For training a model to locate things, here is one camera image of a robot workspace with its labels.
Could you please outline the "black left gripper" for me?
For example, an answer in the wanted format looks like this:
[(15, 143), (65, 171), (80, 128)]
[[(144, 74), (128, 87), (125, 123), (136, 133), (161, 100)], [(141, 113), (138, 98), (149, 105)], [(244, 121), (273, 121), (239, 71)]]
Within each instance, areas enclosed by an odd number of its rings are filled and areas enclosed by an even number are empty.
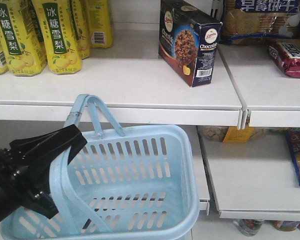
[(80, 151), (87, 140), (76, 125), (10, 142), (0, 148), (0, 208), (24, 206), (48, 219), (59, 211), (51, 197), (49, 173), (42, 164), (74, 148)]

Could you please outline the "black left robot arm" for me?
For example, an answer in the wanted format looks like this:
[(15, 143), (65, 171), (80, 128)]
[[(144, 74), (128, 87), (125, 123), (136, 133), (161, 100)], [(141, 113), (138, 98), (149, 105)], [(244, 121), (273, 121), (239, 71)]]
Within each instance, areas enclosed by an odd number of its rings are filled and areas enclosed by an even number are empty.
[(70, 163), (86, 144), (72, 124), (0, 148), (0, 222), (21, 206), (54, 217), (59, 211), (50, 196), (50, 165), (65, 150), (70, 150)]

